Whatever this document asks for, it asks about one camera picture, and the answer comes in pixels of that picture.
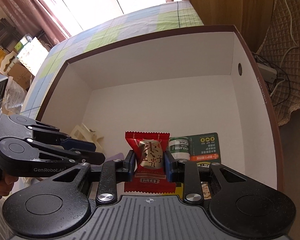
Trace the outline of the person's left hand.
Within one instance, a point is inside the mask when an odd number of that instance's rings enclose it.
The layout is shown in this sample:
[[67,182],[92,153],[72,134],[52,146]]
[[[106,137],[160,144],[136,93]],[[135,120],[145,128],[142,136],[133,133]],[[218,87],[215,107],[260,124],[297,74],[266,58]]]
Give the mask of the person's left hand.
[[18,181],[18,177],[11,176],[5,172],[2,174],[2,179],[0,180],[0,196],[6,197],[10,194],[13,189],[15,182]]

